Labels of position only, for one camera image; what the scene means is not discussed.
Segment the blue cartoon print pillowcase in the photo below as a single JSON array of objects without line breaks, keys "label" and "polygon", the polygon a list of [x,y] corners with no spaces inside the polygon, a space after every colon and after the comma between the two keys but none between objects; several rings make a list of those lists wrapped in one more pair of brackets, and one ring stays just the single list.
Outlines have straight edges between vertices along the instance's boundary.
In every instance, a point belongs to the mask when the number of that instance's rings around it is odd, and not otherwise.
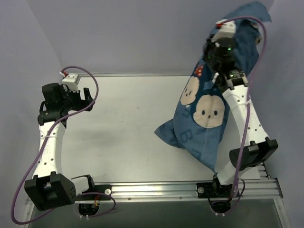
[{"label": "blue cartoon print pillowcase", "polygon": [[[256,65],[256,48],[261,34],[251,19],[237,19],[236,65],[246,75]],[[215,171],[219,143],[223,138],[229,106],[213,86],[212,73],[199,59],[185,85],[171,120],[160,125],[155,134],[168,145],[187,150],[200,163]]]}]

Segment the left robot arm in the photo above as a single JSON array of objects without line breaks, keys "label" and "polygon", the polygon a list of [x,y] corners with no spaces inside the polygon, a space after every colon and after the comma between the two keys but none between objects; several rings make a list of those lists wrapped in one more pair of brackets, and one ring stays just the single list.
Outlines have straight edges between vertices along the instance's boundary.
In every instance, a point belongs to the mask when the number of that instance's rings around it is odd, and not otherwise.
[{"label": "left robot arm", "polygon": [[24,189],[39,211],[74,204],[78,195],[91,199],[96,193],[89,174],[67,178],[62,174],[61,153],[70,111],[91,111],[94,99],[89,88],[84,88],[81,99],[77,85],[51,83],[42,86],[44,101],[40,105],[39,157],[33,177],[25,181]]}]

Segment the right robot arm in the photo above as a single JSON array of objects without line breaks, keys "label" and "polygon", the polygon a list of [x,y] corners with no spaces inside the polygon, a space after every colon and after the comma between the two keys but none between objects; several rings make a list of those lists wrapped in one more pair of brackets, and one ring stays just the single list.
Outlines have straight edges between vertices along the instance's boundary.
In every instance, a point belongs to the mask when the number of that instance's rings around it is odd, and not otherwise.
[{"label": "right robot arm", "polygon": [[212,82],[221,92],[236,122],[240,147],[229,152],[230,161],[216,174],[211,190],[216,196],[237,186],[238,178],[253,167],[265,162],[278,148],[262,127],[249,95],[245,72],[236,66],[234,38],[210,35],[203,49],[203,59],[212,73]]}]

